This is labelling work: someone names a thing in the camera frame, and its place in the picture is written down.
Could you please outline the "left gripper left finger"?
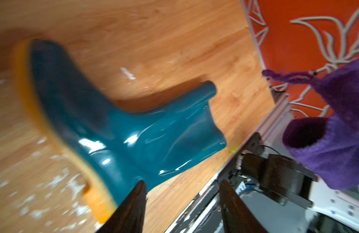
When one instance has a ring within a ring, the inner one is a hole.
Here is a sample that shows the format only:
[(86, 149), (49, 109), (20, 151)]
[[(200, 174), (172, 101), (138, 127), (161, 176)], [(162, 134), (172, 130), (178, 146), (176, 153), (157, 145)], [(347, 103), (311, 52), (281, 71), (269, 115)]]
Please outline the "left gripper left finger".
[(139, 181), (97, 233), (141, 233), (147, 203), (147, 186)]

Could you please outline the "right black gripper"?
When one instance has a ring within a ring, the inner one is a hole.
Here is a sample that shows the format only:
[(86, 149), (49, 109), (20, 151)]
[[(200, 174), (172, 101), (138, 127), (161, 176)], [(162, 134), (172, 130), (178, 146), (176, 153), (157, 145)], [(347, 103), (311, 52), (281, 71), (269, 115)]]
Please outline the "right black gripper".
[(280, 205), (292, 202), (304, 209), (313, 207), (309, 192), (317, 176), (289, 157), (242, 154), (237, 157), (236, 169), (245, 178), (238, 191), (257, 191)]

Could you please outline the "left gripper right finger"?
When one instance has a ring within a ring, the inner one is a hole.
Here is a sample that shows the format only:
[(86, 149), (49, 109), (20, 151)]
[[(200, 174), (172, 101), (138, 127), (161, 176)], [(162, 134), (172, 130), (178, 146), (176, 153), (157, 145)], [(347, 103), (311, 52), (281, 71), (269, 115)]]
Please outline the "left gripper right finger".
[(219, 188), (221, 214), (226, 233), (266, 233), (267, 230), (235, 192), (231, 184), (223, 180)]

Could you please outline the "purple cloth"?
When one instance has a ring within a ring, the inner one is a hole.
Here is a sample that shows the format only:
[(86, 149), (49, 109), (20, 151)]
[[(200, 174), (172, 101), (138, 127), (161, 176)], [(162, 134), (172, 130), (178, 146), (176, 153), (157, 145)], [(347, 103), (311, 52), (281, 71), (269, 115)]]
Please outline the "purple cloth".
[(289, 153), (331, 189), (359, 186), (359, 58), (322, 78), (309, 72), (262, 74), (279, 82), (308, 84), (333, 109), (330, 117), (292, 120), (282, 139)]

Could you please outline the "teal boot with yellow sole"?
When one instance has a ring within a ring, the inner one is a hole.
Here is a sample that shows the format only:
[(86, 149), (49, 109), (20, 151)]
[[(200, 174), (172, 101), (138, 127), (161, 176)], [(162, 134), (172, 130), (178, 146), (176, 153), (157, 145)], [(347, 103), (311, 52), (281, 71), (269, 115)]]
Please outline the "teal boot with yellow sole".
[(84, 173), (84, 199), (101, 223), (138, 182), (152, 190), (227, 144), (209, 107), (217, 93), (212, 81), (131, 113), (103, 95), (53, 41), (20, 42), (13, 70), (28, 117)]

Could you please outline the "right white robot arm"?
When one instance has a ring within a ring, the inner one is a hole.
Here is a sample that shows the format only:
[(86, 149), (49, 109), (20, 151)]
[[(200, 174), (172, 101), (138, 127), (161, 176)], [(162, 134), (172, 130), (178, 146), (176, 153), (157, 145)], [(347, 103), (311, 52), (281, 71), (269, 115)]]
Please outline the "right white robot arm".
[(293, 203), (302, 209), (326, 215), (359, 232), (359, 200), (330, 189), (312, 171), (282, 155), (267, 158), (248, 153), (237, 157), (236, 168), (251, 186), (284, 206)]

